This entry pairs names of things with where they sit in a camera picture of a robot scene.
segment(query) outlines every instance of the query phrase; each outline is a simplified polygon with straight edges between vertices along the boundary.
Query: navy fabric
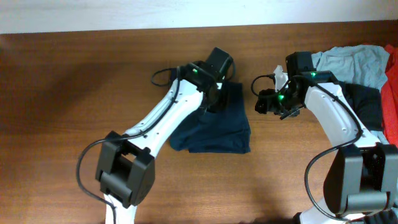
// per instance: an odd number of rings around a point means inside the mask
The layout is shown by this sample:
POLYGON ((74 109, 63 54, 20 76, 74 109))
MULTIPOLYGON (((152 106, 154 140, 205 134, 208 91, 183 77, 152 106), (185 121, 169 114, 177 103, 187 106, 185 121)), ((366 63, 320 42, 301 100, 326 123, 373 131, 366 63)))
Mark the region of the navy fabric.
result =
POLYGON ((180 151, 250 152, 250 126, 244 112, 242 83, 225 82, 229 102, 225 110, 211 113, 198 109, 188 115, 170 136, 170 145, 180 151))

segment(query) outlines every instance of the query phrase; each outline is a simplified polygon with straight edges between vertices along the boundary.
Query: table surface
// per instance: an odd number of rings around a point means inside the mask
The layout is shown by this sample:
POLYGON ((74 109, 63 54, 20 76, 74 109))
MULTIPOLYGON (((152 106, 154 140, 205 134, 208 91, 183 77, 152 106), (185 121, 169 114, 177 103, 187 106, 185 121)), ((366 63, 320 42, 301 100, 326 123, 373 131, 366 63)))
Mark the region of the table surface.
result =
MULTIPOLYGON (((295 51, 334 46, 398 44, 398 22, 348 22, 195 29, 108 30, 0 35, 0 223, 103 223, 104 204, 75 179, 76 160, 90 142, 139 122, 167 89, 154 71, 204 60, 213 47, 229 52, 243 83, 251 152, 190 154, 167 142, 156 181, 139 205, 138 223, 239 223, 289 218, 311 207, 303 174, 329 148, 308 110, 297 118, 254 111, 250 83, 272 73, 295 51)), ((259 80, 256 89, 272 88, 259 80)), ((94 179, 99 147, 83 161, 83 183, 94 179)), ((333 156, 310 174, 314 196, 333 156)))

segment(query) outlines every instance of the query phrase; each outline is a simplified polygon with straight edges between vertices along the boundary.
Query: black cloth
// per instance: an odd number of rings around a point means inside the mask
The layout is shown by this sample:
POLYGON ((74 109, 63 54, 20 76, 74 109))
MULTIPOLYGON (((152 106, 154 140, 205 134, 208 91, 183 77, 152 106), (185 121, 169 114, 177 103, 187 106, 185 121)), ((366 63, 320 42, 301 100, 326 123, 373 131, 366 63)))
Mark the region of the black cloth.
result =
POLYGON ((225 110, 217 113, 198 109, 188 115, 170 136, 170 145, 180 151, 250 152, 250 126, 244 112, 242 83, 224 82, 229 93, 225 110))
POLYGON ((381 94, 376 88, 339 83, 347 103, 370 131, 383 131, 381 94))

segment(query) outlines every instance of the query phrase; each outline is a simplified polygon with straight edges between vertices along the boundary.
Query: pile of cloth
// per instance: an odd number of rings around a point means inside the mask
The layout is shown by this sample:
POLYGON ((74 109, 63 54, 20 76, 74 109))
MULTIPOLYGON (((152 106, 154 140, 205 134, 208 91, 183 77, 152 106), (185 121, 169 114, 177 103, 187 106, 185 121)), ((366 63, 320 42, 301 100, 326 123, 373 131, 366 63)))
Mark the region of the pile of cloth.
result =
POLYGON ((312 62, 318 71, 329 70, 341 81, 347 102, 380 142, 398 146, 398 48, 334 47, 313 54, 312 62))

